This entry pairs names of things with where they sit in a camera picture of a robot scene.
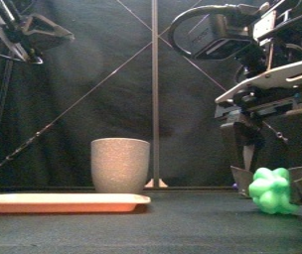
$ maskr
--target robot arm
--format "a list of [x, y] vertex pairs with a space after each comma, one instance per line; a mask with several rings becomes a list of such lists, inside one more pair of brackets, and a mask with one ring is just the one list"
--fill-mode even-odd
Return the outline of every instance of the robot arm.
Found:
[[[187, 35], [186, 50], [175, 32], [197, 16], [205, 17]], [[194, 8], [174, 20], [168, 41], [186, 58], [234, 58], [241, 63], [243, 81], [217, 98], [217, 118], [226, 121], [222, 133], [238, 191], [247, 195], [258, 150], [265, 144], [261, 130], [269, 129], [282, 141], [288, 158], [281, 167], [290, 172], [290, 203], [302, 204], [302, 0], [277, 0], [261, 7]], [[273, 115], [285, 123], [284, 130], [268, 124]]]
[[40, 64], [41, 52], [73, 39], [43, 15], [21, 15], [12, 0], [0, 0], [0, 40], [20, 61]]

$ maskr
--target black curtain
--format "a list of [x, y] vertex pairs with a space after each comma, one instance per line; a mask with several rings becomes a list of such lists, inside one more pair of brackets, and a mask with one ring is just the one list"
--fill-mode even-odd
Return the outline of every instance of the black curtain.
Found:
[[[238, 62], [189, 62], [168, 46], [167, 28], [194, 6], [262, 2], [158, 1], [159, 174], [171, 187], [233, 183], [215, 98], [234, 86]], [[32, 12], [71, 30], [75, 41], [48, 50], [44, 64], [13, 64], [0, 119], [0, 162], [53, 126], [0, 169], [0, 186], [89, 187], [93, 139], [130, 137], [152, 144], [151, 4], [37, 1]], [[5, 65], [0, 61], [0, 77]], [[152, 174], [151, 160], [150, 179]]]

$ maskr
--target orange tray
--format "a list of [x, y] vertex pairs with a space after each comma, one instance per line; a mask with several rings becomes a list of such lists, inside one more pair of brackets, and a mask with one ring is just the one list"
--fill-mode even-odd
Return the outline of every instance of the orange tray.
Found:
[[127, 212], [150, 202], [148, 196], [128, 193], [5, 193], [0, 213]]

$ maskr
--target ceramic cup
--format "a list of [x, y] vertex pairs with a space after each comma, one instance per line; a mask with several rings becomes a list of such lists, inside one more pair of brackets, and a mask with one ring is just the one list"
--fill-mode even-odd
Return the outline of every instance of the ceramic cup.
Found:
[[150, 143], [130, 138], [91, 142], [91, 176], [99, 193], [140, 193], [150, 161]]

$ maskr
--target green toy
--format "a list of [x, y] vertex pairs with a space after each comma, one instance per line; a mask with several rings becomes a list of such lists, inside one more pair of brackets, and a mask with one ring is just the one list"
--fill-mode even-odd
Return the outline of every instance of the green toy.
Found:
[[249, 186], [249, 195], [260, 209], [269, 213], [293, 213], [298, 205], [290, 200], [289, 171], [278, 168], [270, 171], [260, 168], [253, 175], [253, 183]]

